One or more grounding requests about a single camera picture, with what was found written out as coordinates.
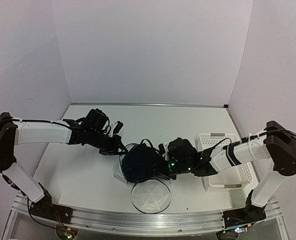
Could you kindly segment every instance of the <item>gray wall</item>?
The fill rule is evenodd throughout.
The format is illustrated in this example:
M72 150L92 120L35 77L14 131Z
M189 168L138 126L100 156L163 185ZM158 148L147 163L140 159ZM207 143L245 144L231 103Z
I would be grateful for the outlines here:
M52 1L0 1L0 113L56 120L70 103ZM15 155L33 174L45 148L18 146ZM0 236L16 192L0 176Z
M227 104L253 0L54 0L73 102Z
M244 135L276 120L296 132L296 1L255 0L230 109ZM264 175L270 162L261 162ZM296 175L277 192L296 240Z

